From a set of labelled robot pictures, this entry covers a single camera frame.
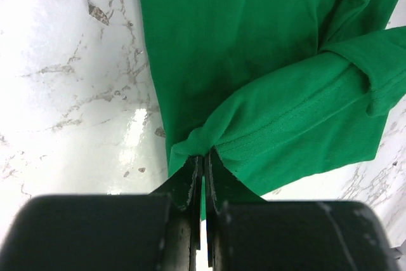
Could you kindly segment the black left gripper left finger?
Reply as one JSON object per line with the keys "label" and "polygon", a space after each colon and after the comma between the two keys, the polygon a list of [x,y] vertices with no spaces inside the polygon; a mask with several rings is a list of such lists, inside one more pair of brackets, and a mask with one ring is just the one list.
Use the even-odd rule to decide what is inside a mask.
{"label": "black left gripper left finger", "polygon": [[12,270],[195,270],[201,156],[148,195],[44,195],[11,226]]}

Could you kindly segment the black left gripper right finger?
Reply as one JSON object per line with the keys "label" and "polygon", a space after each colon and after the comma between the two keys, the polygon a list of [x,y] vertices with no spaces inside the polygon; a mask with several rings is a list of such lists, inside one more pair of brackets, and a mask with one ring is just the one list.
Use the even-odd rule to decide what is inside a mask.
{"label": "black left gripper right finger", "polygon": [[356,201],[266,201],[204,159],[208,264],[213,270],[397,270],[373,210]]}

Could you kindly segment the green t shirt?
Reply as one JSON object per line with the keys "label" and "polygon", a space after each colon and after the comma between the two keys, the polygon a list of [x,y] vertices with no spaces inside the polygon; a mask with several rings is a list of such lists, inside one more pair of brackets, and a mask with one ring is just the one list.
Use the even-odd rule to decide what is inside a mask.
{"label": "green t shirt", "polygon": [[216,149],[258,195],[375,158],[405,95],[398,0],[140,0],[169,175]]}

